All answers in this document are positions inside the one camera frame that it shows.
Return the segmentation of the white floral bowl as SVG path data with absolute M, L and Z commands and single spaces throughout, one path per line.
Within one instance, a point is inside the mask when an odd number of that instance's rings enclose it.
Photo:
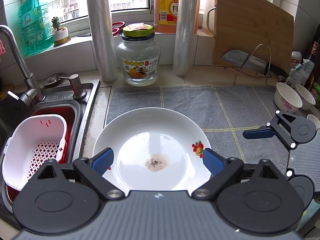
M 315 124 L 316 129 L 320 129 L 320 120 L 316 116 L 308 114 L 307 119 L 311 120 Z
M 294 113 L 300 109 L 303 102 L 297 92 L 285 83 L 277 83 L 274 94 L 277 108 L 286 113 Z
M 315 98 L 313 95 L 302 85 L 296 84 L 296 91 L 302 99 L 302 107 L 301 109 L 304 111 L 309 110 L 312 106 L 316 104 Z

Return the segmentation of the bamboo cutting board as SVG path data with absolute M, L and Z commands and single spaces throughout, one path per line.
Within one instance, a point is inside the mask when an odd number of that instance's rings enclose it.
M 222 56 L 237 49 L 289 71 L 293 16 L 266 0 L 215 0 L 212 64 L 230 66 Z

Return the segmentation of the white plastic bag roll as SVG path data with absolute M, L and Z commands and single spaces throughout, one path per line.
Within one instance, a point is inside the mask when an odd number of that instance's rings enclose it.
M 87 0 L 87 11 L 97 68 L 104 82 L 112 82 L 118 77 L 118 64 L 109 1 Z

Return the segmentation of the white crumpled seasoning bag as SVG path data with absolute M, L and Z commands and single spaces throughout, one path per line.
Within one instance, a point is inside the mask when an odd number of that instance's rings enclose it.
M 305 85 L 307 79 L 309 78 L 313 68 L 314 63 L 309 59 L 304 59 L 303 63 L 297 64 L 293 69 L 290 70 L 289 76 L 285 83 L 291 88 L 295 88 L 296 84 Z

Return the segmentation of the glass jar with green lid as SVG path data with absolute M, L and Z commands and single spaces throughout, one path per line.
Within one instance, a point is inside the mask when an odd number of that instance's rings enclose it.
M 152 25 L 133 23 L 125 26 L 116 47 L 123 77 L 132 86 L 143 87 L 157 79 L 161 46 Z

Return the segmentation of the chrome kitchen faucet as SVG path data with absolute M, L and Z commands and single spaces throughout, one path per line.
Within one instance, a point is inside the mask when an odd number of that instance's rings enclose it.
M 23 56 L 18 48 L 12 30 L 6 25 L 1 25 L 1 34 L 6 36 L 12 54 L 18 64 L 18 67 L 22 72 L 22 75 L 24 76 L 24 82 L 27 85 L 27 90 L 23 92 L 20 96 L 15 95 L 11 91 L 8 91 L 7 94 L 16 99 L 17 101 L 24 103 L 27 107 L 29 107 L 34 102 L 43 102 L 46 98 L 46 95 L 42 92 L 33 73 L 28 69 L 23 59 Z

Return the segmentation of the white floral bowl near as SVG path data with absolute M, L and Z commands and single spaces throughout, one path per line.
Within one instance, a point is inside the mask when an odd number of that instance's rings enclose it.
M 308 114 L 307 119 L 311 120 L 315 124 L 316 129 L 320 129 L 320 120 L 316 116 Z

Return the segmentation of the white floral bowl far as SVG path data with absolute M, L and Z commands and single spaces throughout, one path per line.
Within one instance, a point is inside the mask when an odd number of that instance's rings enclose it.
M 302 107 L 301 109 L 304 111 L 309 110 L 312 106 L 316 104 L 315 98 L 313 95 L 302 85 L 296 84 L 296 91 L 302 99 Z

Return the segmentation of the dark soy sauce bottle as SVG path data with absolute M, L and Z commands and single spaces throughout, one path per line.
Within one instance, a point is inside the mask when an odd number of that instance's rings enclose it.
M 304 85 L 307 90 L 310 90 L 313 82 L 319 78 L 319 29 L 320 25 L 318 25 L 311 45 L 309 46 L 310 52 L 308 53 L 308 59 L 314 63 L 314 67 Z

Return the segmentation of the stainless steel sink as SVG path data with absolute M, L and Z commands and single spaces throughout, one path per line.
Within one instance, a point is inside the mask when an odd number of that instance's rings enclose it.
M 42 88 L 41 90 L 46 95 L 44 102 L 29 108 L 20 106 L 15 99 L 7 96 L 1 101 L 1 148 L 4 147 L 17 125 L 25 118 L 39 114 L 58 114 L 67 121 L 67 148 L 61 163 L 70 163 L 80 155 L 99 86 L 99 80 L 83 83 L 82 88 L 87 95 L 81 100 L 73 99 L 73 89 L 70 85 Z

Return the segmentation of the red bowls on sill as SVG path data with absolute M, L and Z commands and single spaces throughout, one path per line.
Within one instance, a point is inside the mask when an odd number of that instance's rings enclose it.
M 125 27 L 125 22 L 118 21 L 112 23 L 112 35 L 116 36 L 122 32 L 122 29 Z

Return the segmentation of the orange cooking wine jug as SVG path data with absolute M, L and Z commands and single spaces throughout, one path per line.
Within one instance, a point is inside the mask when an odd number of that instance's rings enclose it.
M 175 34 L 179 0 L 154 0 L 153 28 L 157 33 Z

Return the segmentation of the small potted succulent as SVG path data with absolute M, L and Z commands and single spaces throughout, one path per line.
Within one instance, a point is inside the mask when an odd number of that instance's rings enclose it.
M 58 17 L 51 20 L 53 29 L 54 46 L 63 45 L 71 40 L 67 27 L 62 27 Z

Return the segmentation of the green lidded sauce jar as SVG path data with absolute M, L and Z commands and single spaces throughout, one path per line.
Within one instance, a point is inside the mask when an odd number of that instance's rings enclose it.
M 316 104 L 319 103 L 320 101 L 320 86 L 319 83 L 317 82 L 313 82 L 311 89 L 310 89 L 310 93 L 313 96 L 313 98 L 315 99 Z

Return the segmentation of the green dish soap bottle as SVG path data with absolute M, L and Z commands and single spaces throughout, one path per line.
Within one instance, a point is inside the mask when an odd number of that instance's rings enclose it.
M 28 55 L 37 54 L 54 44 L 48 3 L 26 0 L 18 10 L 18 18 Z

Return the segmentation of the clear cling film roll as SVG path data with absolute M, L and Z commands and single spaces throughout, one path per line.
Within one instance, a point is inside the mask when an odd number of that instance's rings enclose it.
M 196 9 L 197 0 L 179 0 L 173 59 L 173 73 L 179 77 L 188 73 Z

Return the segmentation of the steel sink soap dispenser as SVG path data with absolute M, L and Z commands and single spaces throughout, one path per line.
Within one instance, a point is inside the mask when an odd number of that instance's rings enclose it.
M 72 74 L 69 77 L 59 76 L 58 79 L 65 79 L 69 81 L 73 89 L 74 100 L 81 100 L 87 95 L 87 92 L 82 88 L 82 83 L 78 74 Z

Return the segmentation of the white floral bowl middle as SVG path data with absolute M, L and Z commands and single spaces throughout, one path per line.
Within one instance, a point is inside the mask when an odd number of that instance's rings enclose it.
M 300 109 L 303 102 L 297 92 L 285 83 L 277 83 L 274 94 L 277 108 L 286 113 L 294 113 Z

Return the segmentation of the grey checked dish mat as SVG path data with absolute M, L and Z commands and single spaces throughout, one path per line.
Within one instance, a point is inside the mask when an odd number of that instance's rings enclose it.
M 124 87 L 112 90 L 106 123 L 143 107 L 162 107 L 184 114 L 202 128 L 214 151 L 223 157 L 237 157 L 255 164 L 270 159 L 285 173 L 288 152 L 276 138 L 247 140 L 246 129 L 270 121 L 277 107 L 273 86 Z

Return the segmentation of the white plate with stain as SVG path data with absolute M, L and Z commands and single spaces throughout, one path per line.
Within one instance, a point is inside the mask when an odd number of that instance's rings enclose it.
M 192 193 L 210 171 L 201 151 L 210 147 L 202 129 L 176 111 L 146 107 L 126 112 L 99 134 L 93 154 L 105 148 L 114 160 L 103 177 L 128 194 L 131 190 Z

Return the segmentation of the kitchen cleaver knife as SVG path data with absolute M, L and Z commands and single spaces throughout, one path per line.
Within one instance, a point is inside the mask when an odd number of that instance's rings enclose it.
M 248 53 L 241 50 L 233 49 L 225 52 L 222 55 L 221 59 L 230 62 L 238 67 L 241 67 L 246 61 L 244 69 L 251 69 L 259 74 L 266 75 L 268 72 L 273 72 L 278 76 L 282 76 L 284 78 L 288 77 L 287 72 L 282 68 L 277 67 L 255 56 L 251 56 L 249 59 L 247 59 L 248 57 Z

